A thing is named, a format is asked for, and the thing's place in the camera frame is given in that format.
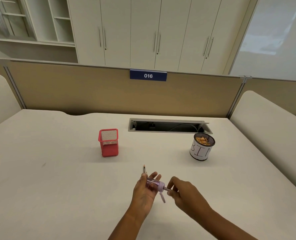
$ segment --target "hand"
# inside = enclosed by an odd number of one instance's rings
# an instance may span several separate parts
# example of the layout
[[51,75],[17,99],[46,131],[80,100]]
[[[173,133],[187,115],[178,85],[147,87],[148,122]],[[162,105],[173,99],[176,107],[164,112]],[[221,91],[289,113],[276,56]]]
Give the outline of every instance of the hand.
[[182,181],[177,177],[172,177],[168,183],[167,194],[174,198],[174,202],[179,209],[185,212],[192,219],[200,223],[212,209],[198,189],[190,182]]
[[[158,175],[157,172],[153,172],[149,178],[155,178]],[[161,175],[159,174],[155,179],[160,181]],[[158,187],[151,183],[149,188],[146,187],[147,175],[143,173],[134,187],[132,194],[132,200],[128,209],[128,213],[132,214],[135,218],[139,218],[141,221],[149,214],[154,199],[158,192]]]

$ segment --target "person's right hand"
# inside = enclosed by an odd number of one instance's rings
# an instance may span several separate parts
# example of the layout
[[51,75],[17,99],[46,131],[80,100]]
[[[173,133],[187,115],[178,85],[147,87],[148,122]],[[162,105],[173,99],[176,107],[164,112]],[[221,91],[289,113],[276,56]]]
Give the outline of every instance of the person's right hand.
[[172,187],[172,191],[168,191],[167,194],[174,198],[179,209],[198,223],[201,223],[200,221],[213,211],[198,189],[190,182],[172,177],[167,188]]

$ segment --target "red mesh pen holder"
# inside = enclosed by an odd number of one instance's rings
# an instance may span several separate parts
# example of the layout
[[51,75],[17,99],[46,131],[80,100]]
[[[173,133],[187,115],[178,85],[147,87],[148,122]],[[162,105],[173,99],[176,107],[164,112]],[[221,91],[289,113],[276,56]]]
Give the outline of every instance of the red mesh pen holder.
[[118,129],[101,129],[98,141],[100,142],[103,157],[118,155]]

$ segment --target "pen holder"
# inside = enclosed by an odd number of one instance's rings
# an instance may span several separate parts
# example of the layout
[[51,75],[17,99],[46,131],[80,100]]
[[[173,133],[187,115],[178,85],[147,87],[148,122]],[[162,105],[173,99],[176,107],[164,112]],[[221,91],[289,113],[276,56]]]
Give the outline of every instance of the pen holder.
[[118,155],[118,129],[101,129],[98,141],[100,142],[103,157]]
[[198,161],[205,161],[214,144],[215,140],[212,136],[205,133],[196,133],[193,136],[190,155]]

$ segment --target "person's left hand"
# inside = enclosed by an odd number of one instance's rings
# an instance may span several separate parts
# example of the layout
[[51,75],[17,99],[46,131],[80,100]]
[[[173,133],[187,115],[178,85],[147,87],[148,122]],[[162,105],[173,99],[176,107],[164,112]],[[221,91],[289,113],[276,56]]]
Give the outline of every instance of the person's left hand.
[[[149,178],[154,179],[158,175],[157,172],[153,172]],[[159,174],[155,180],[160,181],[161,175]],[[134,187],[134,192],[132,194],[132,200],[129,206],[129,210],[136,214],[137,217],[142,218],[143,220],[149,214],[154,199],[158,193],[158,187],[154,183],[151,183],[150,186],[146,187],[147,175],[145,173],[141,174],[140,179]]]

